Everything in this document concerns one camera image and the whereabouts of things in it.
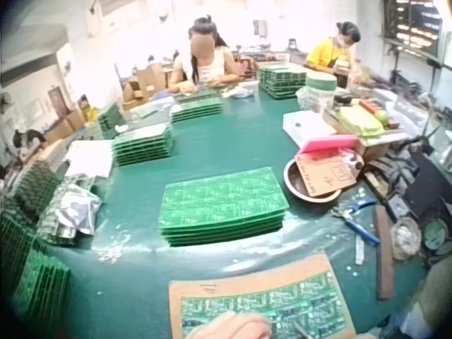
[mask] green table surface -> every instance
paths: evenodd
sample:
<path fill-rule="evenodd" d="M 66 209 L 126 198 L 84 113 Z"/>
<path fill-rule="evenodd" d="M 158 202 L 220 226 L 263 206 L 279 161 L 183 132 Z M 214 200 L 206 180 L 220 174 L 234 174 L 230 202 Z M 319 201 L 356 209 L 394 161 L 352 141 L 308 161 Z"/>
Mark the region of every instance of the green table surface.
<path fill-rule="evenodd" d="M 283 131 L 283 114 L 296 100 L 228 99 L 222 114 L 177 122 L 171 157 L 114 168 L 105 183 L 105 204 L 92 241 L 83 249 L 54 248 L 70 269 L 66 319 L 70 338 L 171 338 L 168 283 L 226 278 L 278 267 L 325 251 L 333 265 L 357 332 L 401 309 L 426 274 L 414 258 L 395 265 L 394 297 L 376 300 L 376 249 L 366 244 L 363 266 L 355 265 L 355 234 L 329 215 L 334 204 L 369 198 L 359 183 L 328 206 L 297 200 L 283 181 L 297 152 Z M 284 227 L 235 242 L 169 248 L 157 230 L 166 184 L 271 166 L 289 201 Z M 371 208 L 357 221 L 372 230 Z M 120 253 L 116 262 L 102 255 Z"/>

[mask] finger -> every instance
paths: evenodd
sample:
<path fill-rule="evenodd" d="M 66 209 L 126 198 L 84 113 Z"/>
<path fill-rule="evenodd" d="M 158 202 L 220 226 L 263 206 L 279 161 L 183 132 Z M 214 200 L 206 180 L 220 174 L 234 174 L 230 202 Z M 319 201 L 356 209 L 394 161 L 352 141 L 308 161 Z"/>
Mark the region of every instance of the finger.
<path fill-rule="evenodd" d="M 246 324 L 261 322 L 270 325 L 268 319 L 261 314 L 238 314 L 222 323 L 218 328 L 215 339 L 230 339 Z"/>
<path fill-rule="evenodd" d="M 271 336 L 271 326 L 268 323 L 253 321 L 243 326 L 232 339 L 263 339 Z"/>
<path fill-rule="evenodd" d="M 201 326 L 197 330 L 195 330 L 195 332 L 192 332 L 190 339 L 202 339 L 206 337 L 207 335 L 216 331 L 224 322 L 228 321 L 233 316 L 235 316 L 235 313 L 232 311 L 221 314 L 207 325 Z"/>

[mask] hand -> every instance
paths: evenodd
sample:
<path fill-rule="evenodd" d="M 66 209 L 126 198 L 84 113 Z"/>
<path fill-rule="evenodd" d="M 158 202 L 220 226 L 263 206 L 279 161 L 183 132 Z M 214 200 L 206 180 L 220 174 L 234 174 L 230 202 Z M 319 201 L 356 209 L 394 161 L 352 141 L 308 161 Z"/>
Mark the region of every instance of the hand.
<path fill-rule="evenodd" d="M 221 76 L 219 76 L 219 77 L 217 77 L 217 78 L 214 78 L 214 79 L 211 79 L 211 80 L 209 80 L 207 83 L 206 83 L 206 85 L 208 86 L 208 87 L 221 87 L 221 86 L 223 86 L 224 84 L 222 83 L 222 77 Z"/>
<path fill-rule="evenodd" d="M 184 81 L 177 86 L 179 87 L 180 93 L 193 93 L 195 91 L 195 86 L 191 81 Z"/>
<path fill-rule="evenodd" d="M 260 314 L 226 312 L 195 329 L 188 339 L 270 339 L 271 325 Z"/>

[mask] woman in white tank top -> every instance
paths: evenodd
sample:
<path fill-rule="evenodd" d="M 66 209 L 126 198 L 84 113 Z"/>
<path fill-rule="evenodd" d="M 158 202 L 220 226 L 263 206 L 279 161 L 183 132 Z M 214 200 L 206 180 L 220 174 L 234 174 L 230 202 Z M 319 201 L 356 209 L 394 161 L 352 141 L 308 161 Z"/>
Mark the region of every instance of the woman in white tank top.
<path fill-rule="evenodd" d="M 170 92 L 193 92 L 196 85 L 220 87 L 239 81 L 232 52 L 210 16 L 195 20 L 189 38 L 191 56 L 176 58 L 169 80 Z"/>

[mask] wire cutters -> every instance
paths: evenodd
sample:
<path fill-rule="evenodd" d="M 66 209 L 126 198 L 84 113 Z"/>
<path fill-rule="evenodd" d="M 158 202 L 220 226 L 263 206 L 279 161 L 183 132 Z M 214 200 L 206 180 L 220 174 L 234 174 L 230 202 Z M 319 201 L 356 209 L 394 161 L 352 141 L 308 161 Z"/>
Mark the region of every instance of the wire cutters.
<path fill-rule="evenodd" d="M 360 201 L 358 203 L 352 204 L 348 209 L 341 210 L 338 207 L 334 207 L 331 211 L 333 217 L 341 218 L 345 221 L 345 224 L 354 230 L 356 233 L 361 235 L 364 240 L 371 242 L 372 244 L 380 244 L 380 239 L 375 237 L 372 233 L 366 231 L 360 224 L 356 223 L 352 214 L 356 213 L 358 210 L 361 210 L 367 206 L 376 205 L 376 199 L 368 199 L 365 201 Z"/>

